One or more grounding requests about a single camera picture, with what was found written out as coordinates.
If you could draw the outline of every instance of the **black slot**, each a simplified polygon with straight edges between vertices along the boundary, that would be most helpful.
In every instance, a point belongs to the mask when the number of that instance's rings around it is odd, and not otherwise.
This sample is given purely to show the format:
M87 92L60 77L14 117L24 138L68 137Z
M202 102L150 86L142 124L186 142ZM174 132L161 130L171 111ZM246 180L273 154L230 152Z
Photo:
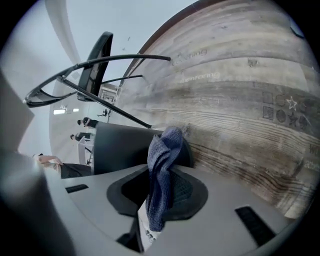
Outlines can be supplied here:
M264 245L276 236L251 207L241 207L236 209L235 212L238 214L258 246Z
M76 186L70 186L70 187L66 187L65 190L67 191L68 194L73 193L73 192L77 192L80 190L85 190L88 189L89 187L85 184L80 184L80 185L76 185Z

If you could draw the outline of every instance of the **blue towel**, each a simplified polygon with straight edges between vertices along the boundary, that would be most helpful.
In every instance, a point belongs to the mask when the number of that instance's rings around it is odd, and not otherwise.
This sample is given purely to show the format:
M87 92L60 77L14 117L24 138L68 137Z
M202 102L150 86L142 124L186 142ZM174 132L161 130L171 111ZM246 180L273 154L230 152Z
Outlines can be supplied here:
M145 207L151 231L162 231L162 215L172 206L170 167L178 157L182 145L182 131L177 127L168 127L160 138L155 135L149 146L147 164L150 192Z

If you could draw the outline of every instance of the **wood grain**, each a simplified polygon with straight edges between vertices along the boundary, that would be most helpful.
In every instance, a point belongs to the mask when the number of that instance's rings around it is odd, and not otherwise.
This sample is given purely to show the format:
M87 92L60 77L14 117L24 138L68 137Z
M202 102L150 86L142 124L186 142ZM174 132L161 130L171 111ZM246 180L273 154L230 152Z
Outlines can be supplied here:
M286 13L229 0L183 19L146 51L116 105L156 129L182 127L195 167L248 186L288 218L320 178L320 74ZM115 113L112 123L137 126Z

